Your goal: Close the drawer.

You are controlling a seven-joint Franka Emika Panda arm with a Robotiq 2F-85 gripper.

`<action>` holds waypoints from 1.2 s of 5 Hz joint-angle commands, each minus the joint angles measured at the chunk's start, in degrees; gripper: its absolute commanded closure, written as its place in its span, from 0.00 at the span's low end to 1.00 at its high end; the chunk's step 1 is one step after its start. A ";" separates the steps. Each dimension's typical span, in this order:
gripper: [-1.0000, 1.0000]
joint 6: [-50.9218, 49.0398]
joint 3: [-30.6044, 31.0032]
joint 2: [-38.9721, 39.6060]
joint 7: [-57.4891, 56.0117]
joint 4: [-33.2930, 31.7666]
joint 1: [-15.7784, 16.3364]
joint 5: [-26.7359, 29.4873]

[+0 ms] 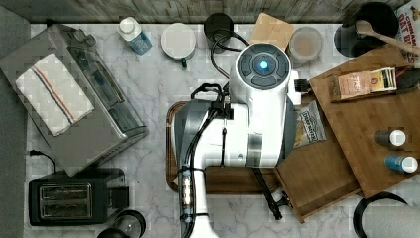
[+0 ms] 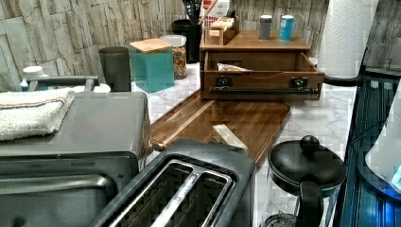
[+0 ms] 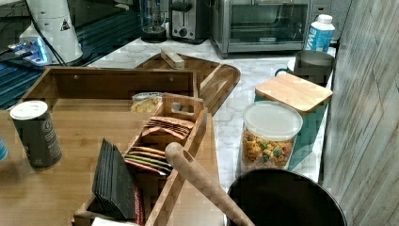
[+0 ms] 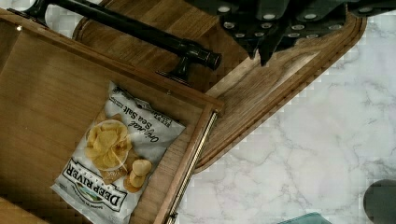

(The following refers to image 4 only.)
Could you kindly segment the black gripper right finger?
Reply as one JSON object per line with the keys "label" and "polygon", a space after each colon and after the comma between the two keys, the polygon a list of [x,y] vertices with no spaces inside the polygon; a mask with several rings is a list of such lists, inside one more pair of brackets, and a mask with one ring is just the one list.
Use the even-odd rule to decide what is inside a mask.
{"label": "black gripper right finger", "polygon": [[347,12],[367,18],[395,9],[395,0],[258,0],[257,17],[271,23],[259,41],[261,65],[273,53],[294,46],[298,38],[317,38],[340,30]]}

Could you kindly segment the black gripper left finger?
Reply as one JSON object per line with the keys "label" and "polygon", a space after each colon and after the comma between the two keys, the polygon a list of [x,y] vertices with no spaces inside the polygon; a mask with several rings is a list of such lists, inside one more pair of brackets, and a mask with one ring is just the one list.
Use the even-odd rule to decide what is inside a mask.
{"label": "black gripper left finger", "polygon": [[287,28],[290,0],[185,0],[210,15],[253,59],[269,60]]}

